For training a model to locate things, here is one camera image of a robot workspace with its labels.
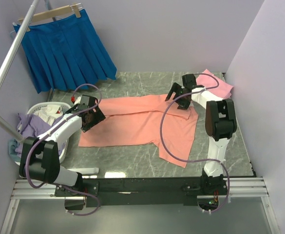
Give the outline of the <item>salmon orange t shirt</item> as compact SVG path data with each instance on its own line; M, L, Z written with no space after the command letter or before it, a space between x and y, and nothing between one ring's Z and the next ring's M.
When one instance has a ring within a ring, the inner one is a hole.
M105 120L81 133L80 147L130 146L153 143L159 149L159 157L172 164L186 167L170 156L160 139L160 122L164 111L171 103L166 95L143 97L117 97L103 99L99 107ZM168 150L180 159L188 160L194 142L199 115L194 107L177 109L172 104L163 122L163 138Z

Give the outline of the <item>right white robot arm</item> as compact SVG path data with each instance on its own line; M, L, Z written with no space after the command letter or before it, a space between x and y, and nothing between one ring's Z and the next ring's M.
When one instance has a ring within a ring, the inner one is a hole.
M182 85L174 82L165 98L165 101L173 99L161 118L160 139L170 156L178 161L190 163L190 160L174 156L166 147L162 133L164 118L174 103L177 103L178 109L181 110L188 109L191 102L205 109L205 130L209 136L209 148L202 172L202 176L207 178L200 182L200 189L210 195L217 189L214 178L222 176L227 171L224 166L226 149L237 130L234 102L230 98L221 98L211 92L220 87L218 78L212 74L186 74L182 76L182 82Z

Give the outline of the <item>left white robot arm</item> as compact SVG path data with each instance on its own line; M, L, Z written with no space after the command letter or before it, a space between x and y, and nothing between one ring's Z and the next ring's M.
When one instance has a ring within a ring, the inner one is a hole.
M81 129L86 132L104 119L98 99L81 95L53 127L38 137L25 139L19 175L44 183L64 185L71 195L80 195L84 189L82 174L60 165L59 150L76 131Z

